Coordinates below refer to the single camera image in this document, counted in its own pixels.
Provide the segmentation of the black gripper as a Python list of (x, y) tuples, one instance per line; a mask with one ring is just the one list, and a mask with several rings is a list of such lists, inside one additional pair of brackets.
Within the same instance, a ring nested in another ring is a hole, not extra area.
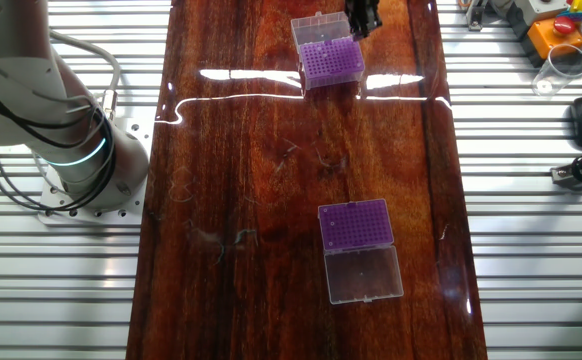
[(379, 0), (345, 0), (345, 13), (355, 41), (368, 37), (369, 31), (382, 26), (382, 20), (377, 13), (378, 5)]

